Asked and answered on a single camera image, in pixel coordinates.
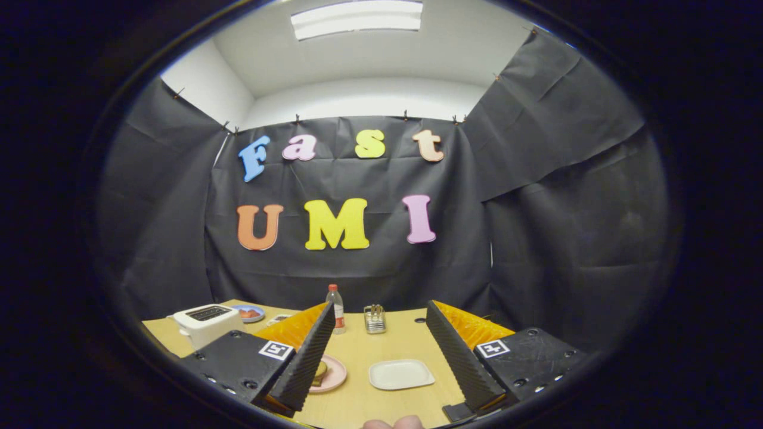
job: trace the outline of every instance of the white wall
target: white wall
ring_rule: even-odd
[[[287,89],[258,98],[241,129],[337,116],[402,116],[461,121],[485,88],[417,78],[347,79]]]
[[[254,97],[230,68],[212,39],[175,61],[162,74],[173,91],[227,128],[241,127]]]

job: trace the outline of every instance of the table surface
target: table surface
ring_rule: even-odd
[[[244,324],[251,334],[263,329],[267,321],[277,314],[299,312],[236,299],[222,304],[251,304],[265,310],[261,321]],[[424,427],[448,424],[442,407],[464,402],[464,395],[427,325],[414,321],[426,314],[425,308],[388,311],[387,332],[368,334],[362,313],[345,313],[346,332],[331,336],[325,354],[344,364],[347,379],[330,392],[308,394],[302,411],[295,414],[294,420],[326,429],[358,429],[367,420],[380,419],[393,424],[405,415],[416,414]],[[144,321],[143,324],[167,350],[177,356],[185,357],[194,352],[191,343],[178,332],[178,326],[171,318]],[[400,359],[420,360],[427,365],[435,382],[395,391],[379,390],[371,385],[371,365]]]

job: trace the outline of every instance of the metal toast rack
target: metal toast rack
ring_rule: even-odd
[[[379,304],[366,305],[363,308],[365,315],[365,331],[369,334],[381,334],[387,331],[387,322],[384,316],[384,307]]]

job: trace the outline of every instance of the black curtain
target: black curtain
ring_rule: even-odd
[[[335,282],[347,311],[434,298],[590,351],[663,286],[656,273],[675,231],[652,133],[612,79],[540,29],[462,124],[325,118],[229,135],[172,96],[159,80],[141,95],[101,192],[105,252],[142,318],[231,298],[306,308]],[[441,137],[439,162],[413,140],[427,129]],[[362,130],[383,132],[381,157],[358,158]],[[317,138],[315,158],[285,160],[300,134]],[[239,152],[265,135],[264,170],[245,182]],[[406,240],[401,199],[416,194],[431,198],[431,243]],[[336,216],[348,198],[368,202],[370,246],[306,249],[304,204],[324,200]],[[277,241],[244,248],[237,208],[259,207],[253,233],[262,237],[272,204],[284,207]]]
[[[98,194],[100,251],[142,319],[212,301],[204,269],[209,172],[227,132],[161,80],[119,127]]]
[[[385,153],[358,158],[356,135],[384,134]],[[425,160],[413,135],[440,136],[439,162]],[[317,138],[315,158],[284,160],[293,136]],[[239,152],[267,135],[264,171],[244,182]],[[327,118],[278,124],[231,139],[212,169],[207,206],[207,266],[217,301],[245,299],[265,305],[306,308],[322,302],[337,283],[347,311],[379,303],[388,310],[421,308],[439,299],[487,314],[485,295],[490,244],[485,211],[474,193],[477,173],[462,128],[449,121],[385,117]],[[401,199],[428,195],[431,243],[410,244],[409,214]],[[341,246],[307,250],[309,216],[304,204],[324,200],[338,215],[348,198],[364,198],[367,249]],[[256,205],[254,234],[266,230],[265,205],[284,207],[273,247],[252,251],[237,239],[237,207]]]
[[[671,210],[643,116],[573,47],[538,28],[464,126],[493,247],[491,304],[584,350],[651,304]]]

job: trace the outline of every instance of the finger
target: finger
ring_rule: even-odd
[[[424,429],[417,415],[407,415],[394,423],[394,429]]]
[[[369,420],[363,424],[363,429],[392,429],[392,426],[381,420]]]

